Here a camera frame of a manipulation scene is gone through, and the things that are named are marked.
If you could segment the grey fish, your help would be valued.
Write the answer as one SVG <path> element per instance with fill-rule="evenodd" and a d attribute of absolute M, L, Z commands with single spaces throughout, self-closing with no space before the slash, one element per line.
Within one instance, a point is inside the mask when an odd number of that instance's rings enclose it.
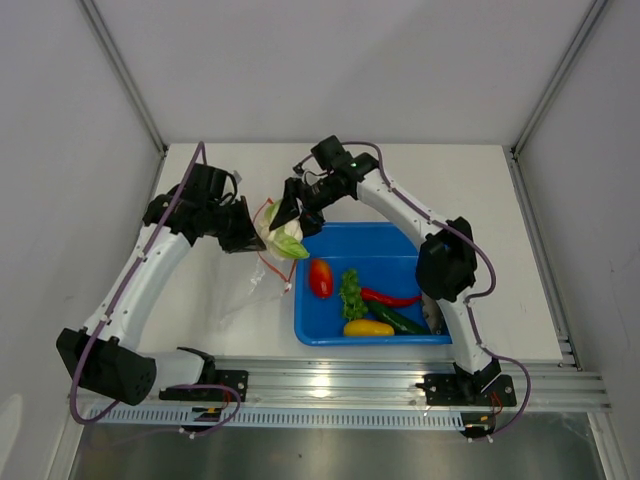
<path fill-rule="evenodd" d="M 444 316 L 438 303 L 426 294 L 422 294 L 421 297 L 421 311 L 432 335 L 444 335 L 447 333 Z"/>

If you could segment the green cucumber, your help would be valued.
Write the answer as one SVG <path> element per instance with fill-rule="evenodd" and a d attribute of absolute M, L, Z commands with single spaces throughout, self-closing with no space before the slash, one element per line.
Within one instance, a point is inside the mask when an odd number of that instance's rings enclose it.
<path fill-rule="evenodd" d="M 399 335 L 429 335 L 430 331 L 411 319 L 377 301 L 367 302 L 368 311 L 380 322 L 391 326 Z"/>

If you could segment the yellow mango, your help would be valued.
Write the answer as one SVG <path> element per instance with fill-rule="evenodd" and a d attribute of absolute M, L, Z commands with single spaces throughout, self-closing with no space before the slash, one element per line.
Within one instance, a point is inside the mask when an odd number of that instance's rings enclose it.
<path fill-rule="evenodd" d="M 386 337 L 394 336 L 392 326 L 370 319 L 355 319 L 347 322 L 343 329 L 345 337 Z"/>

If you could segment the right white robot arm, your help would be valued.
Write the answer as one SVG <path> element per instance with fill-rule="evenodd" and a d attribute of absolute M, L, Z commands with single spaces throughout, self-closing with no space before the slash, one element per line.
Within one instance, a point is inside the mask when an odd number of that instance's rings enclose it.
<path fill-rule="evenodd" d="M 481 402 L 491 394 L 501 369 L 484 346 L 471 309 L 478 296 L 472 290 L 477 261 L 483 255 L 469 222 L 462 217 L 448 220 L 407 193 L 385 172 L 381 152 L 354 155 L 330 136 L 315 145 L 310 156 L 322 171 L 319 180 L 307 184 L 296 165 L 270 229 L 297 220 L 304 232 L 314 235 L 322 227 L 322 211 L 347 196 L 394 224 L 418 251 L 417 285 L 444 317 L 453 342 L 458 395 L 468 403 Z"/>

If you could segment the white cauliflower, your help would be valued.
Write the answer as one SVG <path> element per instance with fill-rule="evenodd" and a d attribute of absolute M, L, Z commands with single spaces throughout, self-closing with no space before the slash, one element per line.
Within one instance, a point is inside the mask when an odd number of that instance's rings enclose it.
<path fill-rule="evenodd" d="M 279 211 L 281 201 L 273 202 L 271 199 L 265 201 L 255 215 L 254 224 L 261 240 L 265 243 L 269 254 L 277 260 L 303 260 L 310 254 L 302 244 L 303 232 L 300 221 L 297 219 L 270 229 L 272 221 Z"/>

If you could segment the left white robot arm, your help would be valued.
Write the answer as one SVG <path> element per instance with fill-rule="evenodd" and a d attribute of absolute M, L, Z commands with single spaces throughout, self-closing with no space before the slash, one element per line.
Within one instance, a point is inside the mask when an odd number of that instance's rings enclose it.
<path fill-rule="evenodd" d="M 94 314 L 80 329 L 66 328 L 58 336 L 56 348 L 74 389 L 127 405 L 177 385 L 197 400 L 215 392 L 217 376 L 210 355 L 189 347 L 155 354 L 138 350 L 167 281 L 204 237 L 216 239 L 226 253 L 265 247 L 236 178 L 196 163 L 181 183 L 149 203 L 134 250 Z"/>

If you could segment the clear zip bag orange zipper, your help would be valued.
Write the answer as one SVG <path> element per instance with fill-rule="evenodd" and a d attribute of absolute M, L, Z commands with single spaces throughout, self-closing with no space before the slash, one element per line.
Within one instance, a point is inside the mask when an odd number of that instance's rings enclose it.
<path fill-rule="evenodd" d="M 210 322 L 226 326 L 241 314 L 280 300 L 293 288 L 297 264 L 270 251 L 219 253 L 211 261 Z"/>

